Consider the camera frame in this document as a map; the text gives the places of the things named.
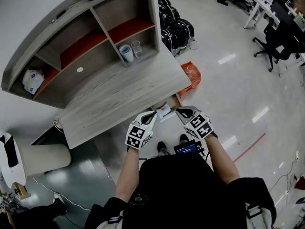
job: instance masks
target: white cup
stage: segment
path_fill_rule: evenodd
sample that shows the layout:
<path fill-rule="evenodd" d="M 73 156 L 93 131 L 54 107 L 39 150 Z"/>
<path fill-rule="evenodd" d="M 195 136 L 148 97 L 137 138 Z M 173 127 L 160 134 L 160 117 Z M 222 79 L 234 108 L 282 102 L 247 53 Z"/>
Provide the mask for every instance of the white cup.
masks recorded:
<path fill-rule="evenodd" d="M 119 48 L 120 54 L 127 62 L 133 61 L 132 48 L 128 44 L 123 44 Z"/>

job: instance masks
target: wooden desk surface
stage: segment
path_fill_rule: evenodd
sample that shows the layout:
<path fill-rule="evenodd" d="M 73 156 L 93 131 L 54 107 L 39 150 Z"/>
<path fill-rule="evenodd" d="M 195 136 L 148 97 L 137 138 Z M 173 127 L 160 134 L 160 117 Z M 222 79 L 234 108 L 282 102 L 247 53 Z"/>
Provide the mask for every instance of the wooden desk surface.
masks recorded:
<path fill-rule="evenodd" d="M 121 62 L 104 67 L 74 95 L 60 113 L 70 149 L 191 84 L 163 43 L 160 49 L 129 68 Z"/>

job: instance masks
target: orange bag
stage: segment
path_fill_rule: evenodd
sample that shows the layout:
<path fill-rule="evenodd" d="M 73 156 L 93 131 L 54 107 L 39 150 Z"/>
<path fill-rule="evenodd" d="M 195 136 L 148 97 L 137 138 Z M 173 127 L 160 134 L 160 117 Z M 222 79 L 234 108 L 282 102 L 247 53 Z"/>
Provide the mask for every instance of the orange bag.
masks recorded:
<path fill-rule="evenodd" d="M 200 83 L 201 81 L 201 73 L 200 71 L 197 69 L 197 67 L 195 65 L 193 65 L 193 63 L 191 61 L 189 61 L 188 63 L 184 63 L 183 65 L 181 65 L 182 69 L 184 70 L 184 72 L 186 73 L 187 77 L 191 80 L 192 85 L 190 85 L 187 88 L 184 88 L 183 90 L 181 90 L 179 92 L 179 97 L 181 98 L 187 91 L 191 90 L 191 89 L 195 89 L 197 87 L 197 85 Z"/>

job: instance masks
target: red line on floor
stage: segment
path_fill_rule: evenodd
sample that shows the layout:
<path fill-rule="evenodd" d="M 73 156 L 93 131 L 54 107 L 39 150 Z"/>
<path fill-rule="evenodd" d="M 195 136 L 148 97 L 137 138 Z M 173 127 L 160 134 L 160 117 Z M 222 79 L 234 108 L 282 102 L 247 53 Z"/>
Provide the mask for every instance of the red line on floor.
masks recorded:
<path fill-rule="evenodd" d="M 258 142 L 259 142 L 259 140 L 261 140 L 263 137 L 264 137 L 264 135 L 266 135 L 266 133 L 264 133 L 264 134 L 262 134 L 250 147 L 248 147 L 247 149 L 246 149 L 246 151 L 244 151 L 240 156 L 238 156 L 235 160 L 234 160 L 234 162 L 236 162 L 237 160 L 239 160 L 242 156 L 244 156 L 244 154 L 246 153 L 246 152 L 248 152 L 251 148 L 253 148 L 254 146 L 255 146 L 255 144 L 257 144 Z"/>

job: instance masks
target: glass cup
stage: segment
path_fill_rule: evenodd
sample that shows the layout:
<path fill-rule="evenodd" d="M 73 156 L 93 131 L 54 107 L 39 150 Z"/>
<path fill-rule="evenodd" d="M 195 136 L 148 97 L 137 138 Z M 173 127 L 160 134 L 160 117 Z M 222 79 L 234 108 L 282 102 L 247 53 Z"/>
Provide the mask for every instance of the glass cup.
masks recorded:
<path fill-rule="evenodd" d="M 139 41 L 133 41 L 132 42 L 132 50 L 134 55 L 139 58 L 142 55 L 142 47 Z"/>

